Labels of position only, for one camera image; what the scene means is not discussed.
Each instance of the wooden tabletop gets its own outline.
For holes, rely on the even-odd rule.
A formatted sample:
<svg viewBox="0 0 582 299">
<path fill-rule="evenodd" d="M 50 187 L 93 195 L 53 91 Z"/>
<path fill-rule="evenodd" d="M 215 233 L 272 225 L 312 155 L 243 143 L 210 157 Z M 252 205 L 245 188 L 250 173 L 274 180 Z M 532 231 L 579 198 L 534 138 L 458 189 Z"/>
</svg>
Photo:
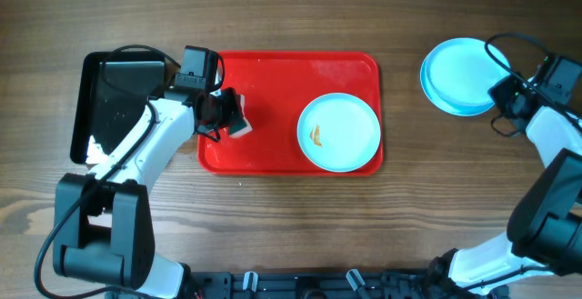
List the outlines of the wooden tabletop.
<svg viewBox="0 0 582 299">
<path fill-rule="evenodd" d="M 185 45 L 357 50 L 382 71 L 385 161 L 366 178 L 220 177 L 182 146 L 150 197 L 156 250 L 194 271 L 424 267 L 504 231 L 543 171 L 524 137 L 447 115 L 418 72 L 453 37 L 518 31 L 582 59 L 582 0 L 0 0 L 0 294 L 38 297 L 33 263 L 52 227 L 85 56 L 145 44 L 181 60 Z M 531 73 L 532 47 L 499 47 Z M 95 287 L 56 277 L 60 294 Z M 580 276 L 512 285 L 514 298 L 582 297 Z"/>
</svg>

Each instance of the wooden table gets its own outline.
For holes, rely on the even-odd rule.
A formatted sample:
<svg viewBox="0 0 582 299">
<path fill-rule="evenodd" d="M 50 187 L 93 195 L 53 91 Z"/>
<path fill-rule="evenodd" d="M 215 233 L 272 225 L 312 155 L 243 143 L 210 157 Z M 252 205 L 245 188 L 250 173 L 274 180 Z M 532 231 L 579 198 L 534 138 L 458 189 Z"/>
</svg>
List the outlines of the wooden table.
<svg viewBox="0 0 582 299">
<path fill-rule="evenodd" d="M 69 160 L 85 55 L 147 44 L 181 59 L 185 45 L 360 50 L 382 70 L 385 155 L 368 178 L 218 177 L 184 145 L 150 197 L 156 249 L 195 271 L 423 267 L 450 248 L 504 231 L 543 171 L 525 137 L 479 117 L 447 115 L 418 71 L 438 43 L 524 32 L 582 59 L 582 0 L 0 0 L 0 294 L 37 297 L 33 263 L 52 227 Z M 531 73 L 541 56 L 499 44 Z M 58 278 L 73 294 L 95 286 Z M 582 297 L 579 276 L 512 286 L 514 298 Z"/>
</svg>

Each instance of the wood grain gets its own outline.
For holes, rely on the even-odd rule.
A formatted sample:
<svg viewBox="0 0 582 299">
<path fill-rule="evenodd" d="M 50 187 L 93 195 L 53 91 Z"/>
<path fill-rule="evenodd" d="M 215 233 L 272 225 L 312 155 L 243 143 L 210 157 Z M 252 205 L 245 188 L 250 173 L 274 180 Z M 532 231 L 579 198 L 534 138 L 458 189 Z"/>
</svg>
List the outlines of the wood grain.
<svg viewBox="0 0 582 299">
<path fill-rule="evenodd" d="M 418 82 L 422 60 L 452 37 L 505 31 L 582 58 L 582 0 L 0 0 L 0 293 L 38 297 L 37 251 L 54 190 L 84 173 L 68 151 L 84 57 L 147 44 L 181 58 L 222 49 L 362 50 L 382 70 L 386 160 L 371 177 L 217 177 L 185 144 L 151 195 L 156 249 L 195 271 L 421 267 L 502 232 L 542 172 L 527 139 L 489 129 L 495 112 L 438 111 Z M 540 56 L 499 45 L 530 73 Z M 73 294 L 93 285 L 54 276 Z M 514 298 L 580 298 L 579 276 L 512 286 Z"/>
</svg>

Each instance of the red tray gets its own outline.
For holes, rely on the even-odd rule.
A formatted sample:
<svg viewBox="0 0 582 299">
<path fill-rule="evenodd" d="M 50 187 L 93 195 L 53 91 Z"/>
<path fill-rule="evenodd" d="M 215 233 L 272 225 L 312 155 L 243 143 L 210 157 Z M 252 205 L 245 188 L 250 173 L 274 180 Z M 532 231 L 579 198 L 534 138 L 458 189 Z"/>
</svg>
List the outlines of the red tray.
<svg viewBox="0 0 582 299">
<path fill-rule="evenodd" d="M 370 175 L 384 160 L 384 145 L 363 167 L 349 173 L 323 170 L 303 155 L 297 122 L 320 95 L 355 95 L 372 107 L 382 127 L 380 75 L 376 61 L 358 52 L 227 51 L 223 87 L 245 96 L 245 116 L 253 131 L 216 144 L 198 136 L 198 161 L 213 174 Z"/>
</svg>

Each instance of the table surface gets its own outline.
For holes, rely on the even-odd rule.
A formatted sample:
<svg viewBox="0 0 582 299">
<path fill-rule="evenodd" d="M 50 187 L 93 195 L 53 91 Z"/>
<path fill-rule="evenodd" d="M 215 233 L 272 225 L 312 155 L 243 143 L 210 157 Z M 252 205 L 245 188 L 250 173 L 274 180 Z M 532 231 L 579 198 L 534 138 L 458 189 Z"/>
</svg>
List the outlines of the table surface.
<svg viewBox="0 0 582 299">
<path fill-rule="evenodd" d="M 84 57 L 147 44 L 181 60 L 215 50 L 357 50 L 382 71 L 385 162 L 366 178 L 219 177 L 184 144 L 150 197 L 156 250 L 195 271 L 424 267 L 504 231 L 543 171 L 525 137 L 489 128 L 496 114 L 447 115 L 418 72 L 440 42 L 506 31 L 582 59 L 582 0 L 0 0 L 0 293 L 37 297 L 33 263 L 53 222 L 69 160 Z M 500 43 L 531 73 L 541 59 Z M 95 287 L 56 277 L 60 294 Z M 514 298 L 581 297 L 579 276 L 512 285 Z"/>
</svg>

